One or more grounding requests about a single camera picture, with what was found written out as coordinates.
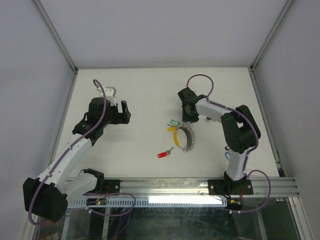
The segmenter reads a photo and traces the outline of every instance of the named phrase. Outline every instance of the green object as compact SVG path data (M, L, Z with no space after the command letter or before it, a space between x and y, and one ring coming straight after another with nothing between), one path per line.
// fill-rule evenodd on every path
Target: green object
M179 125L180 125L180 122L171 119L170 124L172 124L172 125L174 125L174 126L179 126Z

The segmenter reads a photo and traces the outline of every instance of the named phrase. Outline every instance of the white wall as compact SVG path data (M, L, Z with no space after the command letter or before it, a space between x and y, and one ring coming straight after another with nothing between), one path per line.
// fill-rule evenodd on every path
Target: white wall
M281 159L320 239L320 1L296 1L256 69Z
M244 66L286 0L41 0L81 67Z
M22 185L48 164L72 71L31 0L0 7L0 239L12 240Z

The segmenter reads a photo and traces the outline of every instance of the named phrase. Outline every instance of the blue object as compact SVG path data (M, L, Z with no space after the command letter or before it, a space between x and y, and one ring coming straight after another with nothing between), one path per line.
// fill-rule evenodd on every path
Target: blue object
M225 155L226 159L228 159L228 161L230 161L230 153L227 151L224 155Z

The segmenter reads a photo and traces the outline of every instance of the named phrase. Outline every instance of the red object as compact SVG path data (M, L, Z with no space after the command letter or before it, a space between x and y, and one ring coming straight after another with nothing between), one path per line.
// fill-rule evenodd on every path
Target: red object
M168 156L168 153L165 152L165 151L158 154L158 158L164 158L164 157L166 157L166 156Z

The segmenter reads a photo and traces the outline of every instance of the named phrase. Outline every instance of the metal spring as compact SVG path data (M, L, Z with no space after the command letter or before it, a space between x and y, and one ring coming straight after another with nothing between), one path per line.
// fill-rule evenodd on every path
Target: metal spring
M182 149L185 153L190 152L195 147L196 143L196 136L194 131L189 127L187 124L182 123L181 125L176 127L176 130L178 131L181 129L184 131L186 135L186 145L184 147L179 146L180 149Z

